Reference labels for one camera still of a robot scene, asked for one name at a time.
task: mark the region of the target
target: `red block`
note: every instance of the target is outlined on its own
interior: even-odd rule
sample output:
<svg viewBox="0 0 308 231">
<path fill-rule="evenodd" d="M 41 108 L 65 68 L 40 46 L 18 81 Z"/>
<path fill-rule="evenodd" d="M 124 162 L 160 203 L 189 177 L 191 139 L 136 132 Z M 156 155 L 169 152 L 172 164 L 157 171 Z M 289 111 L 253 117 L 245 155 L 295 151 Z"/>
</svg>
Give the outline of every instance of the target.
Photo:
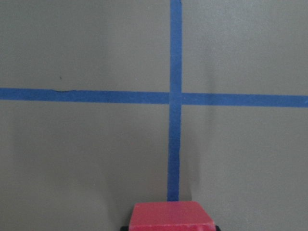
<svg viewBox="0 0 308 231">
<path fill-rule="evenodd" d="M 216 231 L 212 218 L 195 201 L 135 205 L 129 231 Z"/>
</svg>

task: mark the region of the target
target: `red object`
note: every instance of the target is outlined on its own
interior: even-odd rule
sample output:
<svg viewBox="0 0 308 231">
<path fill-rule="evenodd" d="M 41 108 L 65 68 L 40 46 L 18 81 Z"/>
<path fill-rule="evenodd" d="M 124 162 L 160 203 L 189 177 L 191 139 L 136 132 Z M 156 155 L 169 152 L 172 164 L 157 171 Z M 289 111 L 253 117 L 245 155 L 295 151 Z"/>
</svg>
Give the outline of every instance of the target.
<svg viewBox="0 0 308 231">
<path fill-rule="evenodd" d="M 212 218 L 195 201 L 138 203 L 129 231 L 216 231 Z"/>
</svg>

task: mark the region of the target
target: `gray surface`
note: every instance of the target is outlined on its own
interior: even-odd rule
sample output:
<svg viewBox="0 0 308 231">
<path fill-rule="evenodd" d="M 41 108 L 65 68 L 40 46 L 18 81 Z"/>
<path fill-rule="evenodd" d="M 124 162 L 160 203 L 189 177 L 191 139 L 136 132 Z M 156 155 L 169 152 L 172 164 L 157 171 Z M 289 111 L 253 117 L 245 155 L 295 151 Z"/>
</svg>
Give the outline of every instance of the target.
<svg viewBox="0 0 308 231">
<path fill-rule="evenodd" d="M 307 95 L 308 2 L 183 0 L 183 91 Z M 0 87 L 169 89 L 169 1 L 3 0 Z M 163 201 L 167 105 L 0 101 L 0 230 L 118 230 Z M 183 107 L 182 200 L 307 231 L 308 111 Z"/>
</svg>

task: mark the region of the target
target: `vertical blue line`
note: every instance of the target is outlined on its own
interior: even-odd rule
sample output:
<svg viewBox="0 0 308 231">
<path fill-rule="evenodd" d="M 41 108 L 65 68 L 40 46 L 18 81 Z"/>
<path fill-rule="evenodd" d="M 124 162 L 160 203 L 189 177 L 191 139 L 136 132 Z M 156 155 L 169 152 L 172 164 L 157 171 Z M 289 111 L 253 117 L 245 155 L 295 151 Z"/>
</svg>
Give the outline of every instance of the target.
<svg viewBox="0 0 308 231">
<path fill-rule="evenodd" d="M 167 200 L 179 200 L 182 92 L 182 4 L 170 0 L 170 94 Z"/>
</svg>

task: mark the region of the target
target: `blue line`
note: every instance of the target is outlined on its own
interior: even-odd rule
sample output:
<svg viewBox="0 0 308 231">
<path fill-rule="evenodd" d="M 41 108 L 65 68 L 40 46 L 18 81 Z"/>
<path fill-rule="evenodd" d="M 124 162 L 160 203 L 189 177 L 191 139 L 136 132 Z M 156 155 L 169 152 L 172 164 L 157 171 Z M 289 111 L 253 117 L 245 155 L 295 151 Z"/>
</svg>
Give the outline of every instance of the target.
<svg viewBox="0 0 308 231">
<path fill-rule="evenodd" d="M 167 200 L 179 200 L 182 92 L 182 4 L 170 0 L 170 94 Z"/>
<path fill-rule="evenodd" d="M 168 104 L 167 92 L 0 88 L 0 100 Z"/>
<path fill-rule="evenodd" d="M 183 105 L 308 107 L 308 96 L 183 93 Z"/>
</svg>

